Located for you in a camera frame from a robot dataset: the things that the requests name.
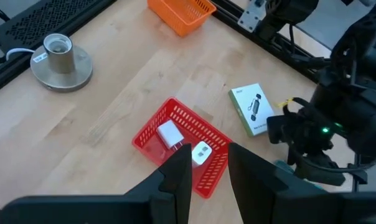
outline metal lamp base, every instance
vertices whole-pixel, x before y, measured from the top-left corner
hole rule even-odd
[[[93,62],[80,47],[73,46],[75,69],[70,73],[58,73],[51,69],[44,46],[39,47],[31,58],[31,69],[36,79],[46,88],[68,93],[83,88],[93,75]]]

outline red basket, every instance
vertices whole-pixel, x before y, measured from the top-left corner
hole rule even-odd
[[[205,164],[192,171],[192,188],[203,198],[209,198],[227,167],[231,139],[177,99],[169,98],[133,138],[133,146],[158,166],[174,153],[156,132],[157,127],[170,119],[184,136],[183,144],[191,143],[194,147],[205,141],[213,149]]]

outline white cable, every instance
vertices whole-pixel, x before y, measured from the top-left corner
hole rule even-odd
[[[11,49],[7,52],[6,59],[9,60],[9,56],[11,56],[13,53],[18,53],[18,52],[30,52],[34,53],[34,50],[31,49],[22,49],[22,48],[16,48],[16,49]]]

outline metal frame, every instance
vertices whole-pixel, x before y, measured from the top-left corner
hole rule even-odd
[[[316,76],[316,70],[307,69],[303,64],[293,60],[290,55],[286,55],[281,48],[281,45],[277,43],[275,40],[281,40],[284,46],[287,49],[291,48],[290,41],[282,36],[281,34],[276,34],[275,37],[271,41],[266,41],[260,38],[255,33],[250,33],[249,31],[245,30],[244,28],[238,25],[238,20],[243,14],[244,10],[237,6],[235,3],[229,0],[211,0],[212,3],[216,6],[217,10],[213,13],[213,16],[216,17],[218,20],[222,21],[229,27],[236,30],[241,35],[245,36],[255,44],[259,45],[264,50],[268,51],[270,54],[274,55],[285,64],[289,65],[290,67],[297,70],[299,73],[304,75],[305,77],[309,78],[314,83],[317,83],[318,78]],[[308,57],[308,58],[315,58],[309,52],[302,49],[300,46],[296,45],[295,54],[298,56]]]

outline green light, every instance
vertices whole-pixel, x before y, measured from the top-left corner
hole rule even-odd
[[[328,133],[329,132],[329,128],[323,128],[322,131],[323,131],[323,133]]]

